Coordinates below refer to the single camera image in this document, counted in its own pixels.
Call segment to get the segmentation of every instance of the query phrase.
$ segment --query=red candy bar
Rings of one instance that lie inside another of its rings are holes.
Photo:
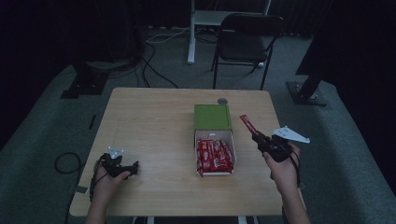
[[[197,172],[228,172],[233,171],[233,155],[224,141],[197,141]]]

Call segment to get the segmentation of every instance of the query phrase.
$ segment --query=wooden table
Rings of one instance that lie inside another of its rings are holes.
[[[193,147],[194,105],[230,107],[236,153],[229,176],[196,174]],[[266,91],[116,88],[108,102],[79,185],[89,187],[94,163],[109,146],[124,159],[139,160],[137,175],[124,181],[107,209],[110,216],[199,217],[281,215],[282,202],[270,170],[239,118],[247,114],[270,135],[279,127]],[[76,193],[73,216],[86,216],[89,194]]]

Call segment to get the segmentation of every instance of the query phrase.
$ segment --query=white object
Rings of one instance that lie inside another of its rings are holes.
[[[293,131],[292,129],[288,128],[288,126],[285,126],[284,128],[280,129],[275,129],[273,130],[273,134],[283,137],[289,140],[297,141],[297,142],[302,142],[302,143],[310,143],[311,140],[309,138],[306,138],[304,136],[301,136],[297,132]]]
[[[110,154],[111,159],[116,159],[118,156],[122,155],[124,150],[116,149],[114,147],[108,147],[108,154]]]

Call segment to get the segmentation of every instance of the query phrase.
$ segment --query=green box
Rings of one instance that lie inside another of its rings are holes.
[[[232,130],[227,105],[195,105],[194,130]]]
[[[195,163],[198,160],[196,143],[199,139],[225,141],[233,155],[233,168],[235,169],[236,157],[233,146],[233,125],[231,123],[230,109],[227,105],[194,106]],[[210,172],[204,173],[204,175],[230,175],[230,173]]]

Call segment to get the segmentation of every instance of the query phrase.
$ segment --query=hand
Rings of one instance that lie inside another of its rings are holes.
[[[117,193],[122,181],[130,174],[131,172],[125,171],[113,178],[99,163],[95,177],[96,185],[93,188],[92,202],[86,220],[87,224],[106,223],[107,206]]]
[[[131,172],[125,171],[113,178],[107,173],[107,170],[102,164],[99,163],[95,177],[95,182],[97,183],[93,188],[92,203],[107,207],[117,193],[117,189],[122,181],[130,174]]]
[[[291,156],[294,158],[294,161],[297,163],[297,166],[299,160],[297,156],[300,156],[300,149],[297,148],[292,143],[288,143],[291,146],[291,149],[295,152],[291,153]],[[276,162],[272,159],[270,154],[267,152],[262,153],[262,155],[265,158],[266,163],[268,164],[269,168],[271,169],[272,172],[272,177],[276,182],[276,187],[277,190],[281,195],[285,195],[288,193],[293,193],[297,190],[297,172],[292,164],[292,161],[290,158],[287,158],[286,160],[282,162]]]

